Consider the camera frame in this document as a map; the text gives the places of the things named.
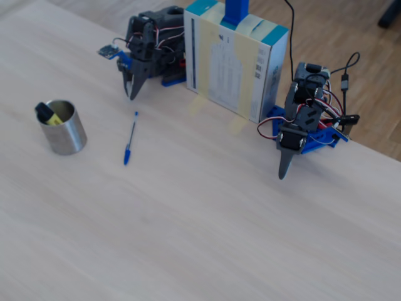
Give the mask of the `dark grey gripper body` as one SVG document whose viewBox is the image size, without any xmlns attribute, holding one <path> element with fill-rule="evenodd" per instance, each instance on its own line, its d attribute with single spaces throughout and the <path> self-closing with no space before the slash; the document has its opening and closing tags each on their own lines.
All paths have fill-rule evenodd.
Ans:
<svg viewBox="0 0 401 301">
<path fill-rule="evenodd" d="M 132 78 L 135 74 L 139 77 L 153 78 L 157 76 L 155 64 L 155 41 L 131 40 L 127 43 L 130 50 L 129 57 L 132 59 L 131 67 L 127 71 L 127 78 Z"/>
</svg>

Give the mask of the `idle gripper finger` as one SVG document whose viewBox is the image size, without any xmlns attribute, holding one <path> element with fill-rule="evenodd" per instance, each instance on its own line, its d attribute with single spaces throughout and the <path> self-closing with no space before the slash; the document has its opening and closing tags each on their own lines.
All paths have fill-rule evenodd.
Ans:
<svg viewBox="0 0 401 301">
<path fill-rule="evenodd" d="M 288 152 L 285 150 L 281 151 L 280 163 L 278 176 L 280 180 L 283 180 L 287 174 L 289 168 Z"/>
<path fill-rule="evenodd" d="M 288 169 L 290 167 L 290 164 L 291 164 L 291 162 L 293 160 L 293 157 L 295 155 L 296 155 L 295 152 L 290 152 L 290 151 L 286 152 L 286 155 L 285 155 L 285 174 L 287 174 Z"/>
</svg>

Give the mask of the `idle arm gripper body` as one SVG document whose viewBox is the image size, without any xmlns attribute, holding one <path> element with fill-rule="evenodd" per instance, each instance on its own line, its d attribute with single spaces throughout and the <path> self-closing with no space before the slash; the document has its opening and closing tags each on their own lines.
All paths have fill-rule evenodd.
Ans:
<svg viewBox="0 0 401 301">
<path fill-rule="evenodd" d="M 276 147 L 278 150 L 287 150 L 300 154 L 305 148 L 308 138 L 308 132 L 298 126 L 283 124 L 279 126 L 278 136 L 276 138 Z"/>
</svg>

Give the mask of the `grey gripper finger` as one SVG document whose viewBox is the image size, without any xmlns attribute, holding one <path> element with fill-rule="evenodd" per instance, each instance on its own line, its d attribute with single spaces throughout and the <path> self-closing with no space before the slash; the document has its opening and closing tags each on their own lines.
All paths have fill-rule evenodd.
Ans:
<svg viewBox="0 0 401 301">
<path fill-rule="evenodd" d="M 143 74 L 128 74 L 128 97 L 130 100 L 134 100 L 143 84 L 148 78 L 147 73 Z"/>
<path fill-rule="evenodd" d="M 131 95 L 132 90 L 132 74 L 129 71 L 123 71 L 123 86 L 125 89 L 125 93 L 129 97 Z"/>
</svg>

